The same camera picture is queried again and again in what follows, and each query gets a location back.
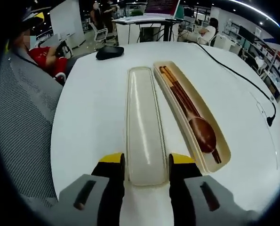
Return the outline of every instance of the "ceiling light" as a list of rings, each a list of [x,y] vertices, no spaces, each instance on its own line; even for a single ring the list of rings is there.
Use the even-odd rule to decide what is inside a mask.
[[[237,1],[237,0],[229,0],[229,1],[238,3],[238,4],[240,4],[240,5],[243,5],[243,6],[245,6],[245,7],[248,7],[248,8],[250,8],[250,9],[254,10],[255,12],[257,12],[257,13],[263,15],[264,17],[266,17],[266,18],[268,18],[269,20],[271,20],[272,22],[274,22],[274,23],[280,28],[280,25],[279,25],[276,21],[274,21],[274,19],[272,19],[269,15],[265,14],[264,12],[260,11],[259,9],[256,9],[256,8],[250,6],[250,5],[246,4],[246,3],[243,3],[243,2],[241,2],[241,1]]]

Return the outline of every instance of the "computer mouse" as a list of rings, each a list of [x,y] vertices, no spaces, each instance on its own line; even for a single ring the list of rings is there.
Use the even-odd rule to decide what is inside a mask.
[[[124,53],[124,48],[119,46],[104,46],[98,50],[96,58],[98,60],[106,60],[120,57]]]

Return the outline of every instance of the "wooden chopsticks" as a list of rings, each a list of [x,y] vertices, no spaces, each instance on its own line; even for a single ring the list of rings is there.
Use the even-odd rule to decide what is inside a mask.
[[[171,91],[173,92],[174,96],[176,97],[179,105],[181,106],[184,114],[186,115],[186,109],[185,107],[191,111],[195,116],[200,117],[200,114],[198,113],[196,107],[194,106],[193,102],[183,89],[183,87],[180,85],[176,77],[173,75],[173,73],[170,71],[170,69],[166,66],[161,66],[160,67],[160,72],[166,81],[166,83],[169,85]],[[214,160],[216,161],[217,164],[221,163],[221,159],[219,156],[219,153],[217,149],[215,149],[212,152],[212,155],[214,157]]]

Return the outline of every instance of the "office chair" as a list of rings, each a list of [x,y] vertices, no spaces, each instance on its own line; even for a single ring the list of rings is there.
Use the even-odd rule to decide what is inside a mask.
[[[218,33],[216,35],[214,35],[214,37],[211,38],[210,41],[204,40],[203,37],[198,37],[197,38],[197,43],[199,43],[201,45],[208,45],[208,46],[211,46],[211,44],[214,45],[214,42],[215,42],[215,39],[216,39],[217,35],[218,35]]]
[[[89,25],[91,25],[91,27],[93,28],[93,30],[95,32],[94,41],[106,43],[106,37],[107,37],[107,33],[108,33],[107,28],[97,30],[96,26],[93,23],[89,23]]]
[[[3,56],[0,154],[17,191],[32,208],[49,208],[57,202],[50,142],[61,91],[62,86],[36,65],[23,61],[11,50]]]

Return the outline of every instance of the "beige plastic case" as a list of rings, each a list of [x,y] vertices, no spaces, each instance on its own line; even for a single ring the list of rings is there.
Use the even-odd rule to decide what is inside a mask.
[[[186,116],[182,111],[182,108],[180,107],[170,87],[167,85],[160,73],[161,66],[166,66],[170,69],[170,71],[175,75],[176,79],[185,90],[188,97],[195,105],[201,117],[206,119],[212,126],[216,136],[216,148],[222,161],[220,164],[217,164],[215,162],[212,154],[203,153],[200,150],[196,137],[187,121]],[[230,149],[213,114],[211,113],[208,106],[199,95],[195,87],[172,61],[154,63],[154,75],[170,105],[170,108],[173,111],[176,120],[178,121],[178,125],[184,136],[190,155],[195,158],[196,164],[199,167],[201,173],[206,175],[211,172],[216,172],[224,165],[226,165],[231,158]]]
[[[153,75],[147,67],[128,72],[126,143],[127,173],[133,185],[160,185],[168,180]]]

